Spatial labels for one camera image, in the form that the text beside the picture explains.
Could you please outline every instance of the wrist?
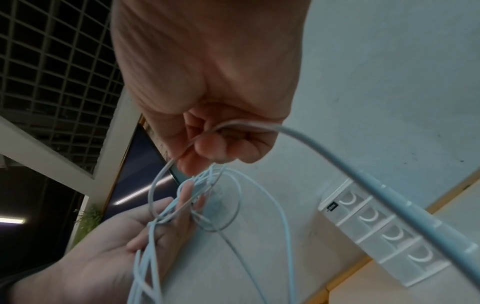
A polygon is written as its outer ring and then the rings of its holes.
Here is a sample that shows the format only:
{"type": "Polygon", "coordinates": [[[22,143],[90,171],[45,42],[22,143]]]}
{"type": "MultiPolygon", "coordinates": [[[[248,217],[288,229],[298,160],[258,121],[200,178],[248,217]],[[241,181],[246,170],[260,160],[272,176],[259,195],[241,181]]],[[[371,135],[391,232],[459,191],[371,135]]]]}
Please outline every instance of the wrist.
{"type": "Polygon", "coordinates": [[[9,304],[65,303],[63,272],[58,263],[13,284],[9,304]]]}

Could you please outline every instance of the fluorescent light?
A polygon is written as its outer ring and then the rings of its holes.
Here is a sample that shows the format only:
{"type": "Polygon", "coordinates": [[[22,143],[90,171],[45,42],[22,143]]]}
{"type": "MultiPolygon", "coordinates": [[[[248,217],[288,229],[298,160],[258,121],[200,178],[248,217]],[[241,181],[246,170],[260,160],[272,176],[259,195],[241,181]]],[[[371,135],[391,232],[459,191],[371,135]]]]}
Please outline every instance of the fluorescent light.
{"type": "Polygon", "coordinates": [[[14,218],[14,217],[0,217],[0,223],[23,224],[23,223],[25,223],[25,219],[24,218],[14,218]]]}
{"type": "MultiPolygon", "coordinates": [[[[174,178],[174,177],[173,177],[171,174],[169,174],[168,176],[166,176],[166,177],[162,178],[161,180],[159,180],[158,183],[156,184],[156,186],[158,187],[158,185],[165,184],[166,182],[168,182],[169,180],[171,180],[171,179],[173,179],[173,178],[174,178]]],[[[146,186],[146,187],[144,187],[144,188],[142,188],[142,189],[140,189],[140,190],[137,190],[137,191],[135,191],[134,193],[132,193],[132,194],[130,194],[130,195],[128,195],[128,196],[126,196],[126,197],[124,197],[124,198],[116,201],[115,203],[113,203],[113,205],[116,206],[116,205],[123,204],[123,203],[125,203],[126,201],[129,201],[129,200],[131,200],[132,198],[141,195],[142,193],[148,192],[149,189],[150,189],[150,187],[151,187],[151,186],[148,185],[148,186],[146,186]]]]}

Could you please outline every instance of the hand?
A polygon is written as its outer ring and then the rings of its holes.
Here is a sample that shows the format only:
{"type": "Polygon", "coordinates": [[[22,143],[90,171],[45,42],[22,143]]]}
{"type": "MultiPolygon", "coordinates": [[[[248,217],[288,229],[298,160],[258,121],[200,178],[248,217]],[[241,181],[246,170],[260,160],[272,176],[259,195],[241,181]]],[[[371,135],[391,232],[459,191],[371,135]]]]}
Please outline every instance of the hand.
{"type": "MultiPolygon", "coordinates": [[[[231,119],[289,115],[310,0],[116,0],[112,39],[125,85],[169,154],[231,119]]],[[[212,161],[264,157],[277,134],[227,130],[178,161],[187,175],[212,161]]]]}
{"type": "MultiPolygon", "coordinates": [[[[192,182],[184,185],[177,208],[190,199],[192,190],[192,182]]],[[[157,201],[155,210],[160,213],[172,200],[157,201]]],[[[195,208],[201,208],[204,202],[201,198],[195,208]]],[[[133,281],[135,252],[147,246],[146,225],[152,220],[146,205],[112,217],[59,262],[16,283],[10,291],[11,303],[125,303],[133,281]]],[[[195,227],[190,209],[186,208],[170,224],[155,229],[160,278],[195,227]]]]}

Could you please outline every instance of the wire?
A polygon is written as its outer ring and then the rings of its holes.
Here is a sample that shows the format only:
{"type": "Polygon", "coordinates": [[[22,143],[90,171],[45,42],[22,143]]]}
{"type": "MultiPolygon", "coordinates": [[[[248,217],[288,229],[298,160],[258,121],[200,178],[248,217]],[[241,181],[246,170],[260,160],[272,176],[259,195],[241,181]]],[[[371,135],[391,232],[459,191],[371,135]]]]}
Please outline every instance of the wire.
{"type": "MultiPolygon", "coordinates": [[[[244,121],[244,120],[232,120],[225,123],[221,123],[216,127],[203,132],[202,134],[193,138],[188,147],[192,146],[196,140],[199,138],[214,133],[222,128],[226,127],[251,127],[251,128],[259,128],[262,130],[277,132],[285,134],[289,137],[297,139],[298,141],[302,142],[303,144],[307,145],[314,151],[316,151],[319,155],[323,156],[327,161],[329,161],[332,165],[340,169],[343,173],[345,173],[348,177],[350,177],[353,181],[355,181],[360,187],[364,190],[369,192],[373,195],[379,202],[383,203],[388,209],[390,209],[393,213],[395,213],[399,218],[401,218],[405,223],[410,225],[413,229],[415,229],[420,235],[422,235],[426,240],[428,240],[434,247],[436,247],[445,257],[450,259],[450,261],[457,266],[457,268],[480,290],[480,269],[475,264],[475,262],[467,256],[466,253],[462,252],[457,248],[454,242],[450,241],[449,239],[442,237],[435,231],[434,227],[429,226],[427,223],[422,222],[421,217],[416,214],[415,212],[411,211],[409,208],[406,207],[406,202],[402,199],[392,196],[390,193],[384,191],[380,185],[378,185],[370,176],[364,174],[361,171],[354,169],[353,166],[349,165],[347,162],[341,160],[336,155],[334,155],[330,150],[328,150],[323,145],[319,144],[311,137],[302,134],[296,130],[290,129],[288,127],[277,125],[277,124],[269,124],[263,122],[254,122],[254,121],[244,121]]],[[[267,195],[267,197],[273,202],[275,207],[279,210],[280,216],[284,225],[284,233],[285,233],[285,244],[286,244],[286,255],[287,255],[287,266],[288,266],[288,298],[289,303],[294,304],[296,299],[296,289],[295,289],[295,274],[294,274],[294,265],[293,265],[293,253],[292,253],[292,241],[290,236],[290,230],[287,222],[287,218],[285,216],[285,212],[283,211],[280,204],[258,183],[256,183],[253,179],[249,178],[248,176],[244,175],[243,173],[233,170],[233,169],[226,169],[225,166],[222,166],[221,169],[216,169],[211,166],[208,170],[202,172],[198,176],[194,177],[195,185],[204,185],[200,191],[198,191],[179,209],[175,210],[175,206],[177,205],[178,198],[175,199],[162,213],[157,214],[153,208],[153,198],[154,198],[154,190],[155,185],[158,181],[166,174],[166,172],[171,168],[175,159],[170,160],[164,168],[158,173],[155,179],[152,182],[152,187],[148,192],[148,206],[149,210],[154,216],[155,220],[149,223],[150,230],[149,230],[149,244],[145,249],[141,258],[135,257],[135,264],[134,264],[134,281],[130,290],[130,294],[128,296],[128,303],[129,304],[138,304],[140,302],[141,294],[145,293],[150,298],[155,301],[155,304],[161,304],[161,288],[158,278],[158,271],[157,269],[157,258],[155,254],[155,240],[154,240],[154,230],[156,225],[161,225],[168,223],[171,221],[179,212],[183,209],[190,207],[190,212],[192,214],[193,219],[197,222],[198,226],[208,232],[218,232],[219,235],[224,239],[230,249],[234,252],[234,254],[239,259],[240,263],[244,267],[245,271],[251,278],[253,284],[257,288],[263,302],[267,302],[265,299],[265,295],[263,294],[260,286],[256,282],[255,278],[252,276],[250,269],[248,268],[247,264],[245,263],[244,259],[242,258],[241,254],[236,250],[233,244],[226,238],[225,234],[222,233],[222,230],[227,228],[236,218],[238,215],[240,205],[241,205],[241,188],[238,185],[238,182],[231,174],[225,174],[232,178],[236,183],[237,190],[239,192],[240,200],[237,204],[237,209],[233,217],[227,222],[227,224],[223,225],[220,228],[216,228],[211,220],[204,217],[203,215],[195,212],[192,209],[193,203],[196,199],[199,198],[202,194],[210,194],[212,188],[216,185],[220,177],[224,174],[225,171],[236,173],[249,182],[253,183],[257,188],[259,188],[263,193],[267,195]],[[150,265],[151,267],[151,274],[152,274],[152,283],[153,288],[148,286],[145,283],[145,274],[146,268],[150,265]]],[[[185,183],[182,183],[177,191],[177,197],[180,196],[180,191],[182,186],[185,183]]]]}

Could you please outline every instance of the metal grid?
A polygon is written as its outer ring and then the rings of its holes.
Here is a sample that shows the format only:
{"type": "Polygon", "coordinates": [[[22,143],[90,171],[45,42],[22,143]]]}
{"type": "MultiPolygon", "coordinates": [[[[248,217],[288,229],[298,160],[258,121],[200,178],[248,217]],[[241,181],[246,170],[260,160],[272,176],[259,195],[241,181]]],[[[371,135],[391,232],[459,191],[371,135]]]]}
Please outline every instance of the metal grid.
{"type": "Polygon", "coordinates": [[[124,86],[111,0],[0,0],[0,115],[92,172],[124,86]]]}

